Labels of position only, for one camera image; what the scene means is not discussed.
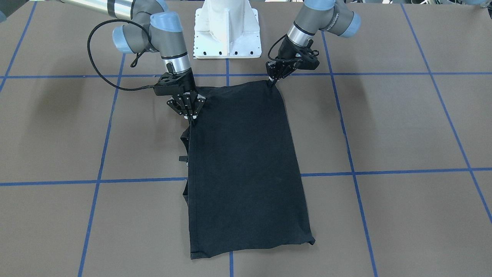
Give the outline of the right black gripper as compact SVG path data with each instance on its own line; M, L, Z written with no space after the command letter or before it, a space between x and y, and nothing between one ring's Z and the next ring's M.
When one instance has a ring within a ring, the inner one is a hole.
M177 114L183 116L187 120L194 120L198 117L199 112L204 107L204 104L207 100L206 97L198 94L194 75L192 69L189 68L186 71L182 72L174 72L173 80L175 84L177 84L178 88L175 89L173 96L177 95L189 95L190 98L194 98L192 102L192 108L189 105L186 105L187 102L179 102L174 98L170 98L167 100L167 105L174 110Z

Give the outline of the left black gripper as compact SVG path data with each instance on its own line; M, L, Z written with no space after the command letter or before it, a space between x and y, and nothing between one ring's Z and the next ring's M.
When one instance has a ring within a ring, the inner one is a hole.
M302 52L304 46L295 44L286 35L281 40L282 44L278 49L278 59L266 62L269 87L288 77L297 69L298 63L303 62Z

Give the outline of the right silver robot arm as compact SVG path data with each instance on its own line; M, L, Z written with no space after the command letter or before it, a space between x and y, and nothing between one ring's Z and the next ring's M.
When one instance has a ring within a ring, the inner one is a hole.
M179 15L170 11L163 0L67 0L67 4L84 7L122 22L114 28L113 43L122 53L136 54L131 67L144 53L159 53L165 73L151 88L157 96L171 96L167 101L177 114L188 121L197 118L206 98L195 84L183 27Z

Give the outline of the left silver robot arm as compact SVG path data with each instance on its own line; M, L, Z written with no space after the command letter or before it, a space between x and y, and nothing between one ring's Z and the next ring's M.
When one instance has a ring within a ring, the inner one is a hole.
M306 0L288 32L269 49L267 86L288 77L296 70L315 70L318 50L311 48L318 30L339 37L353 37L361 26L360 16L343 0Z

